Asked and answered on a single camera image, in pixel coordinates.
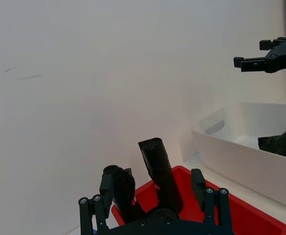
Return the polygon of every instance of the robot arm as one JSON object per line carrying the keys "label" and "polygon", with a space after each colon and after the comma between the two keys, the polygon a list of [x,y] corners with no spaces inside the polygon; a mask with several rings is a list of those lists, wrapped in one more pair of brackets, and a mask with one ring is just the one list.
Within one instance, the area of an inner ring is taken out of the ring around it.
{"label": "robot arm", "polygon": [[[234,235],[229,206],[229,192],[225,188],[214,190],[206,187],[206,181],[199,169],[191,171],[192,190],[204,212],[204,221],[193,222],[178,218],[142,218],[123,226],[109,229],[106,218],[113,200],[112,178],[103,175],[99,192],[92,199],[79,200],[81,235],[93,235],[92,215],[96,217],[99,235]],[[215,207],[219,224],[215,224]]]}
{"label": "robot arm", "polygon": [[265,71],[267,73],[286,69],[286,38],[279,37],[273,41],[260,41],[260,50],[270,50],[265,57],[235,57],[234,65],[242,72]]}

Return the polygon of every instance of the white storage container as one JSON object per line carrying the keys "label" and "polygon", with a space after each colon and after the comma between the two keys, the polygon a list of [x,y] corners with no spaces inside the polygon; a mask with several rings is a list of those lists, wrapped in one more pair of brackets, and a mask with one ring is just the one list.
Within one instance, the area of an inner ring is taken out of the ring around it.
{"label": "white storage container", "polygon": [[286,205],[286,157],[258,148],[286,130],[286,104],[232,104],[192,130],[204,165]]}

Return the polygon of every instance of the black object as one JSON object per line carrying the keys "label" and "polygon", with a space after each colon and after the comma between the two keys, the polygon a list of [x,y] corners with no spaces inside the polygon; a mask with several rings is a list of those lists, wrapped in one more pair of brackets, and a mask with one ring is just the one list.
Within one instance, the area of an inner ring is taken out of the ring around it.
{"label": "black object", "polygon": [[[196,191],[194,192],[195,197],[200,205],[204,205],[202,211],[205,213],[205,219],[203,223],[155,216],[109,229],[105,219],[108,218],[109,207],[112,203],[113,180],[111,175],[103,175],[100,194],[95,195],[92,199],[83,197],[79,200],[81,235],[93,235],[93,215],[96,217],[97,234],[99,235],[234,235],[228,190],[221,188],[219,191],[214,191],[212,188],[203,187],[202,179],[204,177],[199,169],[193,169],[191,174],[192,188]],[[215,206],[218,210],[219,225],[214,222]]]}
{"label": "black object", "polygon": [[147,213],[146,217],[159,218],[159,219],[165,219],[165,218],[179,219],[179,214],[175,210],[168,207],[155,207]]}
{"label": "black object", "polygon": [[260,41],[260,50],[270,50],[265,57],[243,58],[235,57],[234,65],[246,71],[265,71],[273,73],[286,69],[286,38],[279,37],[273,41]]}
{"label": "black object", "polygon": [[261,150],[286,157],[286,131],[279,136],[259,138]]}
{"label": "black object", "polygon": [[103,176],[105,175],[112,175],[113,201],[124,222],[144,218],[145,212],[135,198],[135,180],[131,169],[124,170],[117,165],[109,165],[104,168]]}
{"label": "black object", "polygon": [[161,138],[139,142],[149,176],[155,184],[160,207],[182,210],[183,202],[174,180],[168,155]]}

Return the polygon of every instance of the pencil mark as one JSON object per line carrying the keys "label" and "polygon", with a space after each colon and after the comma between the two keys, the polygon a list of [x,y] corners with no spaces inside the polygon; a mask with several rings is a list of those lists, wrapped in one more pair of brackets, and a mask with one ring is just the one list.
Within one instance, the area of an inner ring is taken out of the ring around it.
{"label": "pencil mark", "polygon": [[22,78],[18,78],[19,80],[26,80],[26,79],[30,79],[30,78],[42,78],[42,75],[41,74],[37,74],[37,75],[31,75],[31,76],[28,76],[28,77],[22,77]]}
{"label": "pencil mark", "polygon": [[7,70],[5,70],[5,71],[3,71],[3,72],[9,72],[9,71],[11,71],[11,70],[13,70],[13,69],[16,69],[17,67],[13,67],[13,68],[9,68],[9,69],[7,69]]}

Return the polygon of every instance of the red plastic tray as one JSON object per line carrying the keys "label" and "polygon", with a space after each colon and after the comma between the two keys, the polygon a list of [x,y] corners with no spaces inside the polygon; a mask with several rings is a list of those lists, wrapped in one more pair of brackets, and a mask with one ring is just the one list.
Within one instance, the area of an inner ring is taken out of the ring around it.
{"label": "red plastic tray", "polygon": [[[201,212],[191,188],[191,171],[183,166],[176,166],[172,172],[184,203],[184,207],[179,213],[180,218],[202,222],[204,213]],[[208,181],[206,181],[206,185],[219,189]],[[145,212],[157,206],[158,200],[153,182],[149,181],[139,187],[136,190],[136,198]],[[229,200],[232,226],[236,235],[286,235],[286,224],[231,194]],[[116,206],[112,207],[112,213],[119,225],[125,224]]]}

